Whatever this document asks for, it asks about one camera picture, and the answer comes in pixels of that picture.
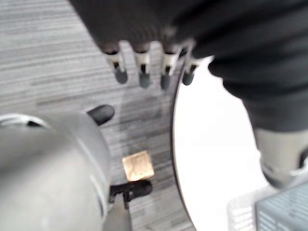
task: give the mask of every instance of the striped carpet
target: striped carpet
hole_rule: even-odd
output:
[[[121,159],[147,150],[155,176],[151,195],[130,203],[134,231],[193,231],[172,168],[170,125],[181,61],[169,90],[160,89],[159,44],[151,46],[151,85],[142,89],[127,43],[128,83],[116,82],[85,27],[65,0],[0,1],[0,113],[85,111],[110,104],[102,127],[112,156],[113,183],[126,181]]]

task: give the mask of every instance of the black sleeve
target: black sleeve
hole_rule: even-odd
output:
[[[215,4],[221,12],[217,17],[223,14],[219,8],[223,2]],[[232,5],[225,8],[226,15],[230,11]],[[243,100],[252,126],[307,129],[308,1],[267,1],[205,30],[209,27],[196,36],[193,55],[214,55],[210,72],[223,78],[224,87]]]
[[[308,128],[308,0],[70,0],[96,44],[194,39],[252,126]]]

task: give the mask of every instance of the small wooden cube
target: small wooden cube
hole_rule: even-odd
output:
[[[151,157],[147,151],[135,153],[122,159],[128,181],[137,181],[154,176]]]

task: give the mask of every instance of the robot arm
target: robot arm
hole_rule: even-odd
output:
[[[129,41],[136,53],[143,87],[148,86],[143,80],[153,40],[162,43],[167,63],[162,88],[179,48],[190,47],[185,85],[198,61],[213,55],[209,70],[243,100],[269,182],[283,187],[303,166],[308,147],[307,1],[70,1],[119,82],[125,74],[121,40]]]

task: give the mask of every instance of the gray metal cylinder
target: gray metal cylinder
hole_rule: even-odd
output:
[[[0,116],[0,230],[100,231],[109,162],[88,115]]]

